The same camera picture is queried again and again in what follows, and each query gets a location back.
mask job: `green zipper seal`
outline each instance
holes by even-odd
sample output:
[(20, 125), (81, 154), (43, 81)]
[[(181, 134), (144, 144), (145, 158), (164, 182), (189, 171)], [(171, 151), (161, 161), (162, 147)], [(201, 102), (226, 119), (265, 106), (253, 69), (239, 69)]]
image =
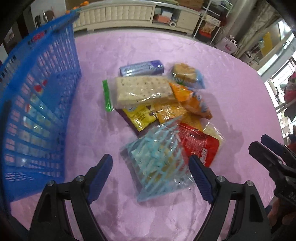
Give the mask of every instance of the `green zipper seal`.
[(105, 109), (107, 112), (114, 111), (111, 98), (110, 98), (110, 91), (107, 80), (103, 80), (103, 90), (105, 96)]

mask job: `cracker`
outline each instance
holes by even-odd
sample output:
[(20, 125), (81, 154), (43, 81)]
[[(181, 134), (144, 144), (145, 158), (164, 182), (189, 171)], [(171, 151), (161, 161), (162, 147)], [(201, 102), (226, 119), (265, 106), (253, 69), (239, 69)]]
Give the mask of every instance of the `cracker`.
[(133, 106), (152, 105), (176, 100), (168, 79), (163, 76), (118, 77), (117, 104)]

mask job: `snack package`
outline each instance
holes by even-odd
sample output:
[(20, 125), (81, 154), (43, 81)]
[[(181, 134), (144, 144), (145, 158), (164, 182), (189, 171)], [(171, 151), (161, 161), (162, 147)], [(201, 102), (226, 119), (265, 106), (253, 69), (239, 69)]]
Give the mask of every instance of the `snack package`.
[(139, 105), (138, 107), (116, 111), (124, 118), (138, 137), (145, 135), (148, 131), (144, 131), (144, 129), (150, 127), (152, 123), (156, 122), (155, 125), (159, 125), (156, 116), (150, 111), (149, 106)]
[(179, 118), (153, 127), (128, 144), (127, 164), (136, 175), (139, 202), (186, 188), (194, 183), (178, 136)]
[(212, 123), (210, 123), (209, 121), (204, 125), (203, 133), (216, 138), (219, 141), (219, 149), (221, 148), (221, 146), (225, 142), (225, 139), (222, 136), (222, 134), (220, 133), (220, 131), (218, 129), (216, 129), (216, 127)]
[(175, 64), (172, 68), (173, 79), (180, 85), (193, 89), (205, 89), (205, 83), (199, 70), (187, 64)]
[(106, 111), (176, 101), (168, 79), (163, 76), (117, 77), (104, 80)]
[(186, 110), (208, 120), (213, 117), (201, 95), (196, 91), (189, 90), (185, 86), (174, 83), (170, 83), (170, 86), (172, 87), (176, 99)]
[(179, 125), (179, 137), (188, 158), (195, 154), (206, 167), (211, 165), (219, 148), (216, 138), (183, 122)]
[(202, 123), (200, 122), (200, 117), (196, 114), (187, 112), (183, 115), (181, 121), (187, 125), (194, 127), (196, 130), (200, 130), (200, 131), (203, 130)]
[(216, 26), (211, 23), (205, 23), (201, 30), (207, 34), (211, 34), (215, 30)]
[(188, 111), (178, 102), (176, 103), (155, 103), (153, 105), (154, 113), (156, 114), (161, 124), (165, 123), (169, 119), (173, 119), (180, 115), (187, 113)]
[(121, 76), (156, 75), (162, 74), (165, 67), (160, 60), (153, 60), (137, 64), (130, 64), (119, 68)]

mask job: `white cabinet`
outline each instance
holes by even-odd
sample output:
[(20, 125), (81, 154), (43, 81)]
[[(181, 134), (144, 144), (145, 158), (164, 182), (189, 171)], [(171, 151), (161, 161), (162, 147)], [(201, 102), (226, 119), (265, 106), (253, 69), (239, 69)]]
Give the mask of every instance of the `white cabinet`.
[(181, 11), (177, 21), (177, 27), (194, 30), (199, 18), (197, 14)]

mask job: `hand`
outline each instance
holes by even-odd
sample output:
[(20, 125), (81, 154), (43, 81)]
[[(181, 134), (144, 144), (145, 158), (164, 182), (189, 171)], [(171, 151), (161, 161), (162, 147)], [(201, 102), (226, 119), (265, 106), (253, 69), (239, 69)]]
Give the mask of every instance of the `hand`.
[[(273, 203), (270, 213), (267, 215), (271, 227), (276, 224), (278, 216), (280, 215), (278, 214), (279, 206), (280, 206), (280, 200), (276, 198), (276, 201)], [(289, 225), (295, 217), (296, 217), (296, 212), (289, 213), (283, 217), (281, 222), (283, 225)]]

